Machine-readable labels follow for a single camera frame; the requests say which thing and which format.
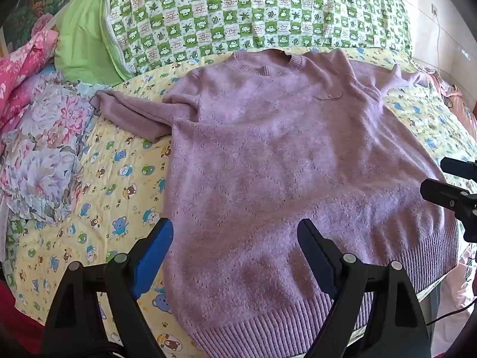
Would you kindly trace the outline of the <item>framed landscape painting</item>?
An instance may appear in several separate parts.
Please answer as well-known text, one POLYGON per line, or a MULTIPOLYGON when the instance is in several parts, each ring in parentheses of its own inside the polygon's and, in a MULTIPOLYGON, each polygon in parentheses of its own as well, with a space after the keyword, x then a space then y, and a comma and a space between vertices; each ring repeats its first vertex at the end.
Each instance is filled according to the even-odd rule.
POLYGON ((32 37, 33 28, 46 24, 70 0, 18 0, 8 11, 1 28, 8 52, 18 49, 32 37))

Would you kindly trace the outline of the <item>pink floral cloth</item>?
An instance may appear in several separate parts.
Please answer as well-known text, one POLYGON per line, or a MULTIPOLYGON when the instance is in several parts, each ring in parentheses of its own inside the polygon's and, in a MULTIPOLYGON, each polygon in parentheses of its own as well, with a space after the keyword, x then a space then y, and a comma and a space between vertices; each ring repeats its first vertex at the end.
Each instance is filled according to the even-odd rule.
POLYGON ((47 64, 58 43, 59 33, 41 29, 22 47, 1 59, 1 129, 12 130, 32 101, 26 80, 47 64))

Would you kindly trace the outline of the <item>purple knit sweater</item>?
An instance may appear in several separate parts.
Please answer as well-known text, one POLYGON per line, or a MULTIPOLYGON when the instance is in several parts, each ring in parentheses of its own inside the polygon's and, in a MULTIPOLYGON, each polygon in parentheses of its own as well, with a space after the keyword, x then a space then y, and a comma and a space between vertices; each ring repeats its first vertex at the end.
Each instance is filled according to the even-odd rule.
POLYGON ((161 102, 95 95, 122 129, 171 137, 165 290, 207 355, 293 357, 311 345, 331 302, 298 245, 304 218, 365 263, 398 260, 417 290, 456 266, 453 215, 419 193, 442 171, 384 101, 425 82, 338 49, 268 49, 191 70, 161 102))

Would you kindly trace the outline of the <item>green checkered quilt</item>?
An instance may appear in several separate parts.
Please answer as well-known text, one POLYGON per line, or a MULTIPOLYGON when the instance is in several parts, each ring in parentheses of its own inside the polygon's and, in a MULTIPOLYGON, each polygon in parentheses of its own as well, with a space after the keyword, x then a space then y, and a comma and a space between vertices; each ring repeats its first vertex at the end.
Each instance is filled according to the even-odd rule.
POLYGON ((58 33, 56 68, 108 85, 237 49, 411 52, 403 0, 72 0, 58 33))

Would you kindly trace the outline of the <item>floral pastel quilt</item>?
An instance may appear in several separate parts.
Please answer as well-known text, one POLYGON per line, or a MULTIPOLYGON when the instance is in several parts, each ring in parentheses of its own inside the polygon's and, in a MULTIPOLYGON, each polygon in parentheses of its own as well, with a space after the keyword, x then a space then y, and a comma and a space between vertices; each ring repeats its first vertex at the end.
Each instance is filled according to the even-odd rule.
POLYGON ((96 121, 91 99, 101 86, 68 82, 59 71, 25 84, 28 103, 2 138, 1 201, 21 218, 55 224, 71 214, 78 198, 80 158, 96 121))

